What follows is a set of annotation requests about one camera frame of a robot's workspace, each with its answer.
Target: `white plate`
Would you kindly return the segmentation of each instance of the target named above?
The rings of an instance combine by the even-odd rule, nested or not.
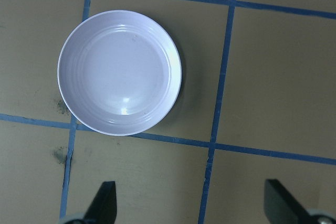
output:
[[[181,85],[179,53],[152,19],[127,10],[90,17],[68,37],[58,85],[69,110],[87,127],[132,135],[161,121]]]

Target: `smudge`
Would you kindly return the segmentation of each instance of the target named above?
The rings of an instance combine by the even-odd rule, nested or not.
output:
[[[70,115],[70,111],[63,100],[57,101],[57,111],[62,115]]]
[[[64,165],[67,160],[67,148],[59,146],[52,151],[52,156],[60,165]]]

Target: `table surface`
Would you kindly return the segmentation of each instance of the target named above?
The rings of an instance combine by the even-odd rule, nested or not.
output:
[[[58,90],[70,32],[145,14],[179,50],[180,94],[153,128],[107,136]],[[336,214],[334,0],[0,0],[1,223],[56,223],[117,185],[116,223],[267,223],[266,178]]]

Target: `bowl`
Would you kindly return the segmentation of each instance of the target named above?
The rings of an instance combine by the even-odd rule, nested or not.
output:
[[[94,131],[133,135],[174,105],[182,69],[168,33],[128,10],[96,14],[76,27],[58,61],[58,85],[72,114]]]

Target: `white bowl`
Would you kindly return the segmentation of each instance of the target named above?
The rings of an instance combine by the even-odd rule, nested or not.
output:
[[[132,135],[161,121],[181,85],[179,53],[152,19],[127,10],[90,17],[68,37],[58,85],[69,110],[87,127]]]

